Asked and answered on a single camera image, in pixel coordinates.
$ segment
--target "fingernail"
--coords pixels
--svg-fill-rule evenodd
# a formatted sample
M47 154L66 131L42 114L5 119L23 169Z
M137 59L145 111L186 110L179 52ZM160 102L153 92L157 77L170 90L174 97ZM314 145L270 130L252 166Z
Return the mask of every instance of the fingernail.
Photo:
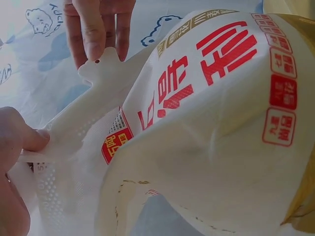
M124 56L124 57L119 56L119 60L120 60L121 62L125 61L125 60L126 60L126 56Z
M47 130L39 129L39 130L37 130L37 133L39 133L45 139L49 139L50 138L50 135L49 135Z
M97 56L100 54L99 43L87 43L87 56L89 60L98 59Z

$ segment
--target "red label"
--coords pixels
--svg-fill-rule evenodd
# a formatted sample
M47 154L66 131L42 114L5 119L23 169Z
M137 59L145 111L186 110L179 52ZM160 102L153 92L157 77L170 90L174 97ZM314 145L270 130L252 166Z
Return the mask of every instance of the red label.
M255 20L267 20L267 21L272 21L271 17L268 15L264 15L264 14L252 14L252 17Z
M245 21L223 26L197 43L197 50L203 48L201 50L203 57L211 55L208 62L206 60L201 62L201 68L209 86L214 83L215 73L223 78L226 71L231 72L237 69L257 53L257 49L254 48L257 40L254 35L249 34L246 26Z
M287 38L270 33L266 33L266 37L270 46L292 53L291 45Z
M279 73L290 78L295 79L296 66L294 57L276 48L270 49L271 57L271 70L275 73Z
M268 20L256 20L256 23L259 26L268 26L268 27L274 27L278 28L277 24L273 21L268 21Z
M294 137L295 113L269 108L262 140L265 143L289 147Z
M270 105L295 110L297 83L280 75L271 76Z
M276 34L276 35L285 37L285 34L279 28L274 28L274 27L269 27L269 26L261 26L260 29L265 33L272 33L272 34Z
M111 162L117 149L130 139L132 139L132 134L128 128L117 131L105 139L102 147L102 153L107 164Z

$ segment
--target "plastic bag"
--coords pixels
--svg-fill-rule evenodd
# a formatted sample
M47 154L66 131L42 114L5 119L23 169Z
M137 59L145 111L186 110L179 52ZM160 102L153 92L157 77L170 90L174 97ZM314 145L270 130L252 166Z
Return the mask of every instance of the plastic bag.
M92 88L46 126L42 153L22 156L54 162L35 166L48 234L91 234L98 210L96 235L129 235L152 189L205 235L286 230L314 190L310 28L304 18L200 11L148 60L154 45L126 63L112 48L87 62L79 73ZM296 228L286 233L306 231Z
M130 235L152 189L204 235L314 234L313 32L298 16L185 17L105 139L96 235Z

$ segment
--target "bear drawing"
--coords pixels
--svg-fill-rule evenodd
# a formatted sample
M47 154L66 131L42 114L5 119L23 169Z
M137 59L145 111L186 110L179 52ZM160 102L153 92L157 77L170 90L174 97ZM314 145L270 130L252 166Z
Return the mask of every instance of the bear drawing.
M33 26L34 33L45 34L53 25L53 21L50 16L39 8L32 10L28 9L25 16L29 23Z

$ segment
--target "person's hand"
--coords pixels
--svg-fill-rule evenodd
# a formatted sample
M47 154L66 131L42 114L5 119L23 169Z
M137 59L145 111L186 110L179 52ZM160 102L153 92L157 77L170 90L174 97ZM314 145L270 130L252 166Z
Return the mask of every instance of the person's hand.
M64 0L68 44L77 68L87 59L99 59L105 47L116 47L120 60L126 59L134 5L135 0Z
M49 134L25 124L13 108L0 108L0 236L26 236L30 215L7 172L18 160L21 150L40 151Z

